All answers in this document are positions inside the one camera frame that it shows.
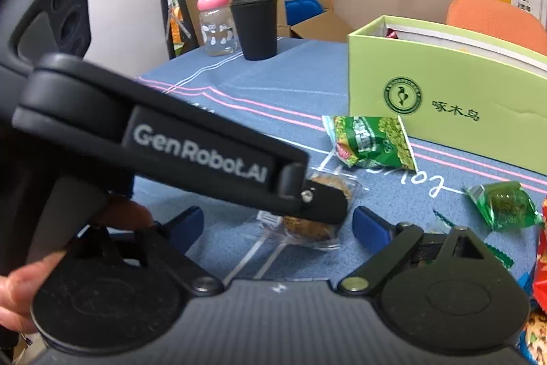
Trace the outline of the person's left hand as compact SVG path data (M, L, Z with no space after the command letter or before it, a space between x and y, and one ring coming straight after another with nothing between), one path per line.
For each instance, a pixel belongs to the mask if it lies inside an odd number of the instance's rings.
M148 209L133 201L112 204L99 215L96 222L124 231L146 229L154 224ZM32 300L65 255L65 250L55 251L10 272L8 276L1 276L1 326L23 335L37 332L30 315Z

